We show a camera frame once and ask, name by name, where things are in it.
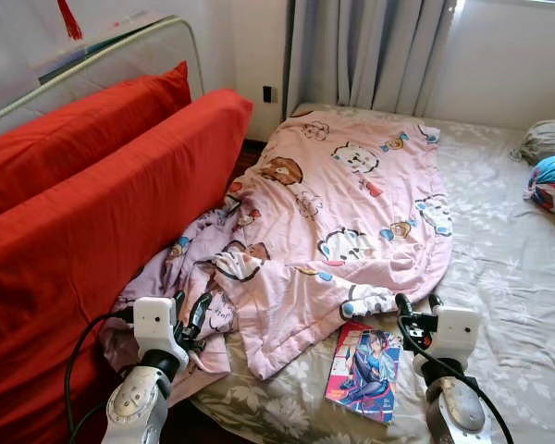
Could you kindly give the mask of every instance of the comic book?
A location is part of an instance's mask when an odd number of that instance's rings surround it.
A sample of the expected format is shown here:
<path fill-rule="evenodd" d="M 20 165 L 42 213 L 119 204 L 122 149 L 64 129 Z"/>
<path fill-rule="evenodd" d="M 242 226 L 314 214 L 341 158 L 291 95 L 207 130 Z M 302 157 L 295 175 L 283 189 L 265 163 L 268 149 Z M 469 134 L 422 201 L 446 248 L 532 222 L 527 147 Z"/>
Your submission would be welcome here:
<path fill-rule="evenodd" d="M 395 406 L 401 337 L 357 322 L 341 328 L 325 397 L 388 424 Z"/>

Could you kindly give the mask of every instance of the gray pillow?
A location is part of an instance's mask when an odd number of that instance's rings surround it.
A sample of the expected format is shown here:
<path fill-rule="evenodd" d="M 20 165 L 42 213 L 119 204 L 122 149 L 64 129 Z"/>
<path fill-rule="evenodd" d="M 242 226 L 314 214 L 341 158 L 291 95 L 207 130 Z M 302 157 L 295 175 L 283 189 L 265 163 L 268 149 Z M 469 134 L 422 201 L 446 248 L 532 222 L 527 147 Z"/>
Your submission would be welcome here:
<path fill-rule="evenodd" d="M 516 157 L 523 157 L 534 166 L 546 157 L 555 155 L 555 120 L 545 120 L 533 125 L 522 142 Z"/>

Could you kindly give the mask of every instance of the red pillow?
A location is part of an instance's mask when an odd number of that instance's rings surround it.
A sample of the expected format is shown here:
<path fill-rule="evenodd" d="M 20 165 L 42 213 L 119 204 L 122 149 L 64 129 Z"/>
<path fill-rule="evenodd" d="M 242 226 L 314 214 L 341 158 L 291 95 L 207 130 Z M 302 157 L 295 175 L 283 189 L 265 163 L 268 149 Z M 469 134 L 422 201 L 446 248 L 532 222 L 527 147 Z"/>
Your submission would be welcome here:
<path fill-rule="evenodd" d="M 187 63 L 128 80 L 0 136 L 0 214 L 98 162 L 191 102 Z"/>
<path fill-rule="evenodd" d="M 64 370 L 80 332 L 140 265 L 220 203 L 251 111 L 234 92 L 211 92 L 0 215 L 1 443 L 64 442 Z M 88 390 L 93 342 L 74 368 L 75 405 L 81 394 L 92 404 L 109 394 Z"/>

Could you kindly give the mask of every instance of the curtain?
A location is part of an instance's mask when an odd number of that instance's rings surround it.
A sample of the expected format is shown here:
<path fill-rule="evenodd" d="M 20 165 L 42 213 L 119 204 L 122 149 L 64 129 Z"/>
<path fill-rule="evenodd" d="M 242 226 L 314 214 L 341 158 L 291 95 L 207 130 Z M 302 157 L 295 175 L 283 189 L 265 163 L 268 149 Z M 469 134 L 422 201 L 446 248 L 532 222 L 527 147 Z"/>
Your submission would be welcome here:
<path fill-rule="evenodd" d="M 423 115 L 455 0 L 294 0 L 286 116 L 303 102 Z"/>

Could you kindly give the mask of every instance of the floral bedsheet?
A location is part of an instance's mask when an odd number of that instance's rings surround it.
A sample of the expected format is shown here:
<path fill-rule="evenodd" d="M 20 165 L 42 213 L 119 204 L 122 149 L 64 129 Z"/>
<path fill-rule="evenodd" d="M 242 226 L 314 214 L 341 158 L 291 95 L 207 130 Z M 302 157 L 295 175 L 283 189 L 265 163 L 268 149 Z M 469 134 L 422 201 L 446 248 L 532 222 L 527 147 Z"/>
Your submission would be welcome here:
<path fill-rule="evenodd" d="M 327 105 L 359 119 L 413 119 Z M 529 166 L 510 157 L 523 133 L 425 120 L 441 129 L 438 170 L 454 222 L 452 259 L 438 294 L 481 316 L 467 374 L 509 425 L 514 442 L 555 444 L 555 215 L 523 201 Z M 422 303 L 417 309 L 427 310 Z M 397 332 L 395 317 L 364 319 Z M 338 333 L 260 381 L 239 333 L 227 335 L 231 374 L 192 398 L 227 430 L 257 443 L 429 443 L 423 379 L 404 353 L 393 423 L 380 425 L 324 399 Z M 503 442 L 494 421 L 493 442 Z"/>

